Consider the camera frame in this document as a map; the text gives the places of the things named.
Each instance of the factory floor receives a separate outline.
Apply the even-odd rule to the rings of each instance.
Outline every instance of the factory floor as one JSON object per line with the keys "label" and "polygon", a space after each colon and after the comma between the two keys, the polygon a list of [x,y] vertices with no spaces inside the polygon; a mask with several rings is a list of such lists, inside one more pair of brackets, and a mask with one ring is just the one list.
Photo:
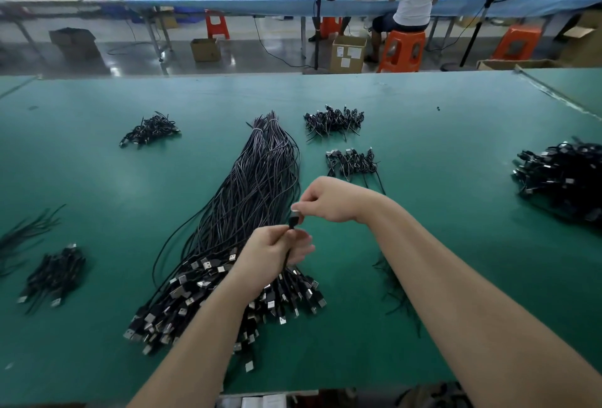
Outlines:
{"label": "factory floor", "polygon": [[[165,53],[163,64],[158,62],[149,42],[146,26],[117,19],[54,18],[26,21],[25,27],[36,42],[44,60],[26,43],[17,26],[0,23],[0,75],[40,74],[45,78],[83,78],[98,76],[182,76],[196,74],[235,73],[301,73],[304,65],[314,63],[314,44],[307,43],[307,58],[301,58],[299,18],[280,20],[272,17],[226,17],[230,40],[220,40],[220,62],[195,63],[190,50],[194,38],[206,38],[205,23],[183,24],[169,30],[173,51]],[[429,49],[440,48],[448,22],[441,20],[436,27]],[[50,43],[48,32],[63,27],[90,30],[96,37],[96,45],[102,57],[84,62],[68,62],[60,50]],[[469,65],[487,59],[495,49],[507,27],[486,24],[469,58]],[[307,34],[312,35],[313,25],[307,20]],[[367,35],[364,23],[353,18],[349,25],[351,35]],[[448,46],[442,53],[428,52],[423,55],[421,70],[439,70],[442,63],[459,62],[468,44],[473,28],[464,30],[454,26]],[[332,39],[320,43],[319,65],[328,69]],[[550,57],[559,48],[552,38],[543,37],[534,59]],[[374,72],[375,65],[364,65],[363,73]]]}

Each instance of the forearm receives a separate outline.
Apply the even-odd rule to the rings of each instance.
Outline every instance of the forearm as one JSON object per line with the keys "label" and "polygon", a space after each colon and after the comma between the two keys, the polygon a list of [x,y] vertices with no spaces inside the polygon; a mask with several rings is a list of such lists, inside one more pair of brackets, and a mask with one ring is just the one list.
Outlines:
{"label": "forearm", "polygon": [[247,296],[228,276],[128,408],[211,408],[232,355]]}
{"label": "forearm", "polygon": [[366,218],[476,407],[599,406],[602,378],[544,324],[382,196]]}

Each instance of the orange stool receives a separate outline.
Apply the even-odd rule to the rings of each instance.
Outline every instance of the orange stool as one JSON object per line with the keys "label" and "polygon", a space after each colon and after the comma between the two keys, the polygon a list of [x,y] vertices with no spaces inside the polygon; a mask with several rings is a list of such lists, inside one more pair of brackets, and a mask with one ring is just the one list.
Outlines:
{"label": "orange stool", "polygon": [[[219,16],[219,24],[213,24],[211,22],[211,16]],[[225,18],[219,12],[212,12],[205,10],[205,23],[207,24],[207,37],[213,39],[214,35],[222,34],[226,36],[226,40],[230,40],[230,33],[228,32],[228,26],[226,25]]]}
{"label": "orange stool", "polygon": [[325,16],[320,23],[320,37],[326,39],[330,34],[341,31],[342,18]]}
{"label": "orange stool", "polygon": [[[387,36],[385,52],[380,59],[376,73],[382,70],[389,72],[418,72],[422,61],[422,51],[425,47],[425,32],[397,32],[392,31]],[[387,56],[387,52],[396,42],[395,53]],[[418,54],[412,55],[414,47],[418,45]]]}
{"label": "orange stool", "polygon": [[[501,38],[500,44],[495,49],[492,59],[505,59],[507,61],[523,61],[531,58],[533,50],[541,37],[541,28],[536,26],[523,26],[514,24],[508,28],[508,31]],[[517,54],[508,53],[510,44],[513,42],[522,42],[521,50]]]}

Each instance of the black shorts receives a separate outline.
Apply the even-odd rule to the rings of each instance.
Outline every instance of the black shorts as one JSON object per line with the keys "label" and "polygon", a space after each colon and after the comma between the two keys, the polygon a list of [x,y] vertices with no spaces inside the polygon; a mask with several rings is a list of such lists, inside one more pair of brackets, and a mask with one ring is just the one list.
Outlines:
{"label": "black shorts", "polygon": [[377,16],[372,20],[372,30],[378,33],[382,32],[420,32],[424,31],[429,25],[424,24],[422,26],[404,26],[397,24],[393,19],[395,12],[385,13],[385,15]]}

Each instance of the workbench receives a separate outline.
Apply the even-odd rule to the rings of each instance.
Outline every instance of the workbench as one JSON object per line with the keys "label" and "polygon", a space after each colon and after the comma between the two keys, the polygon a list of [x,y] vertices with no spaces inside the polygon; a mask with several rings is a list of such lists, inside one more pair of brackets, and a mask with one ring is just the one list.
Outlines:
{"label": "workbench", "polygon": [[[489,9],[488,15],[500,18],[526,18],[539,16],[553,16],[558,13],[573,13],[583,10],[602,0],[498,0]],[[15,7],[36,6],[89,6],[90,4],[118,4],[139,12],[146,21],[147,31],[155,47],[155,53],[162,61],[161,52],[151,25],[151,17],[157,16],[161,6],[178,6],[215,10],[232,15],[267,15],[267,16],[300,16],[301,17],[301,49],[302,56],[306,56],[306,17],[315,15],[315,0],[0,0],[0,8],[11,15],[11,19],[18,24],[19,29],[30,44],[35,44],[20,22]],[[387,0],[335,0],[322,1],[322,16],[379,16],[383,13],[395,11],[399,1]],[[445,47],[452,28],[454,19],[458,16],[475,16],[481,11],[485,0],[439,0],[432,10],[434,24],[431,36],[435,32],[439,18],[449,18],[450,23],[446,31],[441,48]],[[167,48],[171,49],[169,33],[164,28],[162,19],[160,24],[166,39]]]}
{"label": "workbench", "polygon": [[[521,150],[572,135],[602,142],[602,123],[514,72],[12,80],[0,85],[30,81],[0,100],[0,231],[67,205],[62,223],[24,252],[26,266],[0,283],[0,405],[133,396],[162,357],[122,336],[154,291],[155,256],[229,173],[246,122],[272,109],[300,147],[302,188],[326,174],[326,150],[372,147],[392,199],[602,370],[600,234],[531,207],[510,176]],[[342,89],[352,101],[341,100]],[[360,135],[306,143],[303,114],[326,104],[365,111]],[[169,114],[181,137],[119,148],[153,110]],[[368,184],[378,189],[375,178]],[[195,225],[169,248],[164,274]],[[370,232],[317,218],[303,227],[317,251],[300,267],[320,282],[327,306],[284,326],[262,324],[256,370],[235,372],[225,391],[452,378],[424,328],[418,337],[405,313],[387,314],[397,302],[372,267],[379,249]],[[15,302],[27,275],[44,252],[71,242],[89,261],[83,284],[60,307],[47,302],[26,316]]]}

